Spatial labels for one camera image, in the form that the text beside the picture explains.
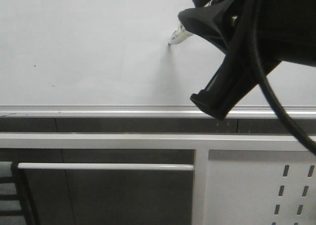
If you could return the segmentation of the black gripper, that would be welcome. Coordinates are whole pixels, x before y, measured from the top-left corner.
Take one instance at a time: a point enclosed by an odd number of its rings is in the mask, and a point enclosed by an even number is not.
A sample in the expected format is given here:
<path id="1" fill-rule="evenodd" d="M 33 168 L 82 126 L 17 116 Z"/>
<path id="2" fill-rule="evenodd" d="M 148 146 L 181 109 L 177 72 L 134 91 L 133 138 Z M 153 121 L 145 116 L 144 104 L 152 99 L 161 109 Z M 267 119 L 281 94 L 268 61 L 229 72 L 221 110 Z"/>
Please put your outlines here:
<path id="1" fill-rule="evenodd" d="M 230 8 L 236 0 L 192 0 L 178 13 L 184 28 L 226 53 L 233 36 Z M 258 20 L 263 59 L 316 65 L 316 0 L 263 0 Z"/>

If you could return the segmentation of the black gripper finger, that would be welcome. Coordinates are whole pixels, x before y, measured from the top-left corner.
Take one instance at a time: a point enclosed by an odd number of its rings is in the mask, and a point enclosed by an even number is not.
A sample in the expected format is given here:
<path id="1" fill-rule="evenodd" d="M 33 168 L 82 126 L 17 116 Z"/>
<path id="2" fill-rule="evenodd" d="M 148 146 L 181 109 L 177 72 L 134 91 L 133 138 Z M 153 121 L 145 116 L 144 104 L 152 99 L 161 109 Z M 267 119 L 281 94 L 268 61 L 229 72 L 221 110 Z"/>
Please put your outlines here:
<path id="1" fill-rule="evenodd" d="M 223 63 L 207 86 L 190 100 L 205 114 L 223 120 L 257 84 L 254 57 L 249 49 L 249 29 L 237 30 Z"/>

